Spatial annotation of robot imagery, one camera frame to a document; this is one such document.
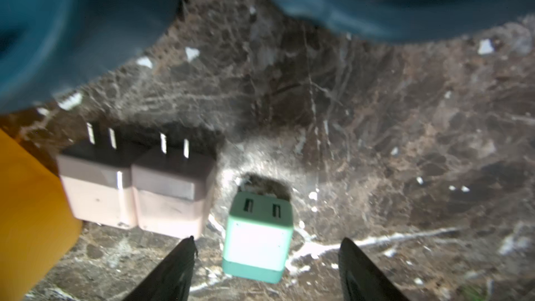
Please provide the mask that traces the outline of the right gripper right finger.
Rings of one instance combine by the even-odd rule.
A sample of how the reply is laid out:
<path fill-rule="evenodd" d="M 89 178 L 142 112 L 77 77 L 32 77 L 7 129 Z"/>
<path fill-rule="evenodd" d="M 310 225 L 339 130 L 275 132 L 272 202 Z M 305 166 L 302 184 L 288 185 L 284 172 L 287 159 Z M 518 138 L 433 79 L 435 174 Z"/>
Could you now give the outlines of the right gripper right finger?
<path fill-rule="evenodd" d="M 351 239 L 342 240 L 338 261 L 344 300 L 409 301 Z"/>

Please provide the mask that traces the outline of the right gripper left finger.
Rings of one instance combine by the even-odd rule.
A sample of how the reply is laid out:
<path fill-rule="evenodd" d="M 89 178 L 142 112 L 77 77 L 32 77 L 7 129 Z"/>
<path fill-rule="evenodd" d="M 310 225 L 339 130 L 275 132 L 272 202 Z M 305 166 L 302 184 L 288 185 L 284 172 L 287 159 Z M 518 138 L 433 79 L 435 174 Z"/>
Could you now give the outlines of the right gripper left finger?
<path fill-rule="evenodd" d="M 197 255 L 194 237 L 183 239 L 124 301 L 188 300 Z"/>

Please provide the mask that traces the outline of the pink plug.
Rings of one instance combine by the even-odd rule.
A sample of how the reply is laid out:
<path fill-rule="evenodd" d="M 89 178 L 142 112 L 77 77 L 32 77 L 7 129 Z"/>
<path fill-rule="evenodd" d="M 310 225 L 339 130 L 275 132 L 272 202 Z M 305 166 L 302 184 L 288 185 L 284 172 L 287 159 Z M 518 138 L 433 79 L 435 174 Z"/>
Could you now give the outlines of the pink plug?
<path fill-rule="evenodd" d="M 201 237 L 213 203 L 216 161 L 189 150 L 158 146 L 132 165 L 132 185 L 139 228 L 174 238 Z"/>
<path fill-rule="evenodd" d="M 86 129 L 86 139 L 56 158 L 72 214 L 79 220 L 133 229 L 138 219 L 132 165 L 148 148 L 123 140 L 113 128 L 103 135 L 96 122 L 87 122 Z"/>

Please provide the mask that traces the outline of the green plug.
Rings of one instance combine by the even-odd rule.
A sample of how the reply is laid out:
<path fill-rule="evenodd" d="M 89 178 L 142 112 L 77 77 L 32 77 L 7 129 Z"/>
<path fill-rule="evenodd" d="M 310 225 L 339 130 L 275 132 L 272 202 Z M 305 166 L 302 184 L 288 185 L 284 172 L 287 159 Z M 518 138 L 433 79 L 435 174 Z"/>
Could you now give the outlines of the green plug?
<path fill-rule="evenodd" d="M 227 220 L 223 272 L 269 284 L 279 283 L 293 231 L 293 207 L 289 201 L 238 192 Z"/>

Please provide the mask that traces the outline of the yellow storage tray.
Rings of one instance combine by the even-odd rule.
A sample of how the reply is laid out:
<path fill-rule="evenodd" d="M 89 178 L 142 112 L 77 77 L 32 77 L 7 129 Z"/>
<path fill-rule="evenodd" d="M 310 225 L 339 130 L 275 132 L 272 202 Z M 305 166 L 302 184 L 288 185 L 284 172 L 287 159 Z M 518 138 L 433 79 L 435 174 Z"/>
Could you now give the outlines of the yellow storage tray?
<path fill-rule="evenodd" d="M 1 133 L 1 299 L 21 300 L 81 230 L 59 178 Z"/>

